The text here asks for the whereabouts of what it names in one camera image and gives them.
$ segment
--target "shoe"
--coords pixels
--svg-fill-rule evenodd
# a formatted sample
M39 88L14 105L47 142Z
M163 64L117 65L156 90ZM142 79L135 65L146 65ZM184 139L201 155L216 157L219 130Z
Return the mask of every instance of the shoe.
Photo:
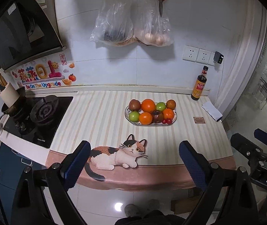
M128 204L127 206L124 207L124 213L126 217L131 218L131 217L141 217L141 213L139 208L134 205L134 204Z
M159 210L159 201L157 199L151 199L146 202L147 212Z

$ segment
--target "white door frame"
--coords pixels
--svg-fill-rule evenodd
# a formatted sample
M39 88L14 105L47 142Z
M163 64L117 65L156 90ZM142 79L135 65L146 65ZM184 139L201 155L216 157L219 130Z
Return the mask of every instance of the white door frame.
M258 0L247 0L246 22L233 64L215 101L225 118L242 95L259 60L267 32L267 10Z

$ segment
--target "green fruit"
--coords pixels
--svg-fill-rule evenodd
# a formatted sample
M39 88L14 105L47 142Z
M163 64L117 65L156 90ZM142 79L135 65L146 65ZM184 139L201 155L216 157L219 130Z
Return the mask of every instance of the green fruit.
M162 112L166 109L166 104L164 102L159 102L158 104L156 104L156 109Z
M129 120L136 123L139 121L140 114L136 111L129 114Z

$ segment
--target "cat tail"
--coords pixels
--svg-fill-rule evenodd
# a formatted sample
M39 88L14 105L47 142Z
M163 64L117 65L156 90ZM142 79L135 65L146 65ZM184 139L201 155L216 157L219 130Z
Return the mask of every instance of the cat tail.
M90 167L90 157L89 159L87 160L86 164L84 165L84 169L86 171L86 173L93 179L97 180L97 181L105 181L105 177L100 175L100 174L97 174L95 172L92 171L91 167Z

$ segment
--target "bottle label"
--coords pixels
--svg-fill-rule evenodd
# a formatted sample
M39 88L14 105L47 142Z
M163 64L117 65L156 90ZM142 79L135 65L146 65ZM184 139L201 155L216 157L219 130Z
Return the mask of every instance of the bottle label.
M196 84L194 86L192 96L194 96L195 98L200 98L204 85L205 83L202 83L199 80L196 80Z

